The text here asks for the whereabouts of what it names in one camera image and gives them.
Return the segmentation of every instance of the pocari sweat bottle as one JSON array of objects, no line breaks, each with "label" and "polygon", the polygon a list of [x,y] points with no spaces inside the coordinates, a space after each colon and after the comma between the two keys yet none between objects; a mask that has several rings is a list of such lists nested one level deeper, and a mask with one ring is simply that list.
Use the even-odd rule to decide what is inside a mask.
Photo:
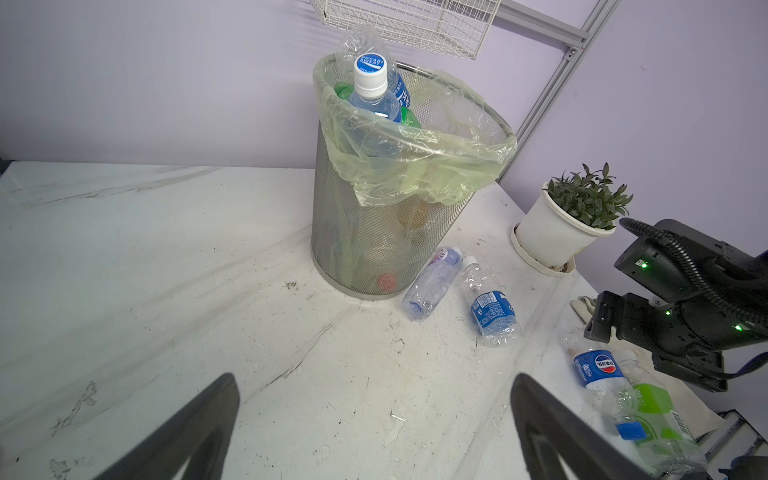
[{"label": "pocari sweat bottle", "polygon": [[634,419],[637,395],[611,352],[604,348],[603,343],[585,339],[584,329],[569,332],[564,343],[582,385],[589,392],[589,403],[600,413],[611,417],[624,440],[645,439],[643,426]]},{"label": "pocari sweat bottle", "polygon": [[458,247],[440,248],[402,298],[402,306],[408,315],[414,320],[425,320],[448,292],[461,269],[462,251]]},{"label": "pocari sweat bottle", "polygon": [[635,445],[643,460],[660,472],[706,470],[707,460],[683,417],[675,412],[664,384],[640,366],[633,352],[616,352],[614,358],[637,394],[635,419],[642,424],[646,439],[637,440]]},{"label": "pocari sweat bottle", "polygon": [[349,96],[349,103],[400,123],[400,103],[395,94],[387,88],[387,66],[384,57],[376,53],[360,55],[355,60],[353,72],[355,91]]},{"label": "pocari sweat bottle", "polygon": [[480,333],[493,343],[504,343],[518,325],[512,305],[495,278],[480,267],[477,259],[467,257],[464,264],[462,289]]}]

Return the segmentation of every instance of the white wall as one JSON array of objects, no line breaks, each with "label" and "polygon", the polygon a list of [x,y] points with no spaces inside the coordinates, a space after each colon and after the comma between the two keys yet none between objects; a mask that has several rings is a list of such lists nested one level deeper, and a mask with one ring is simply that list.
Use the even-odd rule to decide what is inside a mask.
[{"label": "white wall", "polygon": [[[559,4],[578,21],[594,0]],[[312,68],[342,35],[306,0],[0,2],[0,155],[312,167]],[[563,56],[497,27],[477,61],[390,45],[466,81],[513,128]]]},{"label": "white wall", "polygon": [[[623,0],[502,186],[527,210],[538,186],[582,162],[611,164],[631,216],[674,218],[752,255],[768,249],[768,2]],[[576,259],[598,290],[642,293],[613,268],[619,229]],[[727,371],[766,350],[726,354]],[[768,368],[703,396],[768,434]]]}]

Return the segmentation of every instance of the green trash bag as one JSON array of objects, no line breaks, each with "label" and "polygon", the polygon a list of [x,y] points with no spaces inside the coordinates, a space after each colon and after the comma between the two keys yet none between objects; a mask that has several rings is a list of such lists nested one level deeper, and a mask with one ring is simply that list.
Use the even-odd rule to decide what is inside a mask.
[{"label": "green trash bag", "polygon": [[418,195],[452,205],[493,183],[517,148],[511,128],[482,97],[445,72],[403,64],[411,110],[422,128],[353,107],[334,91],[352,83],[334,55],[315,65],[313,83],[328,157],[361,207],[384,207]]}]

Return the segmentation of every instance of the table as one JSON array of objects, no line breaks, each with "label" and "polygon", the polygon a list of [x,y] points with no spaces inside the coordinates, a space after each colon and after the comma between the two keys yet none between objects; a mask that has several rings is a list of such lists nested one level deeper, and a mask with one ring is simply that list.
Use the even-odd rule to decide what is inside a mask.
[{"label": "table", "polygon": [[477,342],[458,283],[424,323],[333,289],[310,257],[313,170],[14,163],[0,177],[0,478],[92,478],[223,372],[224,478],[527,478],[508,410],[529,372],[626,456],[558,336],[595,291],[541,275],[493,184],[446,235],[524,329]]}]

